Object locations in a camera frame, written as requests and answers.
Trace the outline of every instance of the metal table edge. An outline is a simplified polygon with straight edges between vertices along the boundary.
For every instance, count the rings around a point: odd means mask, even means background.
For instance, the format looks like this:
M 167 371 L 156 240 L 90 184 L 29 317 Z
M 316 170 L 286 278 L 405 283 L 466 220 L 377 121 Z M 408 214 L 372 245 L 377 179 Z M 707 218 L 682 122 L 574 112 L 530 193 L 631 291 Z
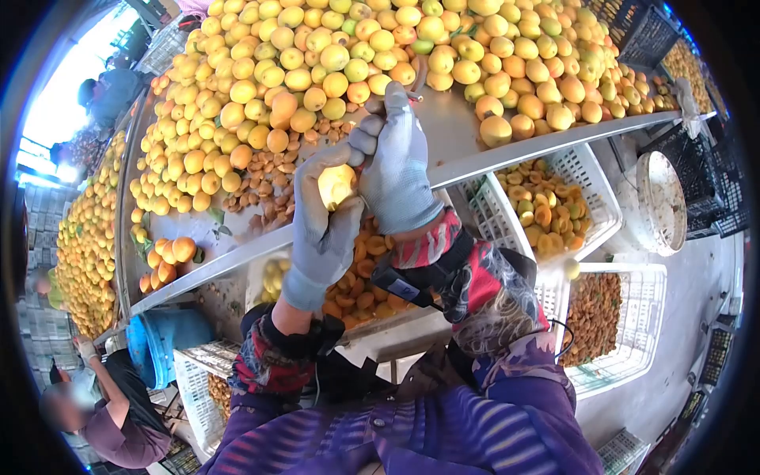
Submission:
M 493 148 L 478 154 L 463 157 L 448 165 L 428 170 L 432 189 L 445 188 L 466 179 L 524 160 L 539 157 L 573 145 L 596 141 L 610 135 L 623 134 L 661 122 L 671 122 L 681 117 L 680 111 L 656 112 L 641 116 L 626 117 L 593 125 L 572 128 L 567 131 L 553 132 L 525 141 L 510 143 L 504 147 Z M 167 300 L 192 290 L 215 277 L 240 265 L 268 255 L 278 249 L 287 247 L 293 241 L 293 225 L 288 224 L 271 233 L 241 245 L 225 255 L 193 270 L 171 284 L 155 291 L 130 308 L 130 315 L 138 315 Z

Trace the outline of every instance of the blue bucket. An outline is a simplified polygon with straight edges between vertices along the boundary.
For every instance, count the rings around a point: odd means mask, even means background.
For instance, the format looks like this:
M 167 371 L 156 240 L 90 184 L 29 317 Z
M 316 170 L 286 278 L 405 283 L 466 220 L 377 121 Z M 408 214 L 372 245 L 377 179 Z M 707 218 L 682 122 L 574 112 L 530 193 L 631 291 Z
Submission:
M 147 388 L 164 389 L 176 379 L 174 353 L 214 339 L 211 325 L 195 309 L 148 310 L 126 330 L 132 365 Z

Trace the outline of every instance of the cable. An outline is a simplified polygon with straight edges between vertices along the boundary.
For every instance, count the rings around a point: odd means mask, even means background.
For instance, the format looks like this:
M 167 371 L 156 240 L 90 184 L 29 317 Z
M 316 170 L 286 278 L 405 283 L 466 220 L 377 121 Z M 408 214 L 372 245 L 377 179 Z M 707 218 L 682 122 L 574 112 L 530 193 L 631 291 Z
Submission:
M 319 392 L 320 392 L 321 389 L 319 387 L 319 373 L 317 373 L 317 362 L 316 361 L 314 361 L 314 380 L 317 381 L 317 395 L 314 398 L 314 407 L 317 407 L 317 403 L 319 402 Z
M 565 327 L 565 330 L 567 330 L 567 331 L 570 332 L 570 343 L 568 344 L 567 348 L 565 348 L 564 350 L 560 351 L 559 354 L 557 354 L 557 355 L 554 356 L 555 358 L 559 358 L 560 356 L 562 356 L 563 354 L 565 354 L 565 352 L 567 350 L 569 350 L 570 347 L 572 347 L 572 344 L 575 342 L 575 333 L 573 333 L 573 331 L 570 329 L 569 326 L 565 325 L 564 323 L 562 323 L 559 320 L 555 320 L 554 318 L 550 318 L 549 321 L 551 321 L 553 323 L 559 323 L 560 325 L 562 325 L 563 327 Z

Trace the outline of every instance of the gloved hand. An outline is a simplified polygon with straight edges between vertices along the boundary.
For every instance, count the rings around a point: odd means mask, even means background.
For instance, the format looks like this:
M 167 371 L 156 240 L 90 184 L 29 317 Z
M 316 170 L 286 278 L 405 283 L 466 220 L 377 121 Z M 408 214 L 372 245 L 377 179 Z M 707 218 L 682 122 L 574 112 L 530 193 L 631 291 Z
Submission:
M 358 196 L 348 198 L 330 216 L 317 186 L 325 168 L 343 165 L 350 155 L 350 146 L 339 144 L 309 158 L 296 170 L 293 255 L 281 296 L 297 309 L 319 309 L 326 289 L 338 282 L 353 261 L 353 240 L 359 235 L 364 202 Z
M 85 363 L 89 363 L 90 358 L 93 356 L 99 356 L 93 341 L 89 337 L 85 337 L 84 335 L 74 337 L 74 345 L 77 347 L 77 351 Z
M 385 88 L 385 120 L 365 117 L 348 137 L 351 147 L 375 155 L 359 179 L 359 193 L 381 234 L 405 233 L 435 218 L 443 203 L 430 191 L 427 140 L 400 82 Z

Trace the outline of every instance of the red patterned sleeve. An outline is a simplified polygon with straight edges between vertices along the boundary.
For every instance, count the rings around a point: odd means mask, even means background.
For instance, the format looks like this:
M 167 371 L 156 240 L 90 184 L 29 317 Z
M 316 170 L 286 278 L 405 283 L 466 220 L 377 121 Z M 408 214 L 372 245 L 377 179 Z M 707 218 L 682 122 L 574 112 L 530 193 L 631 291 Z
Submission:
M 298 395 L 314 374 L 314 363 L 307 358 L 292 358 L 283 354 L 268 337 L 276 331 L 268 316 L 252 326 L 233 364 L 233 374 L 227 383 L 236 394 L 278 394 L 286 401 L 298 400 Z
M 461 232 L 461 221 L 447 208 L 435 229 L 396 245 L 393 265 L 413 269 L 435 264 Z M 473 357 L 497 356 L 519 338 L 549 328 L 534 290 L 489 242 L 474 239 L 454 278 L 435 291 L 453 324 L 454 341 Z

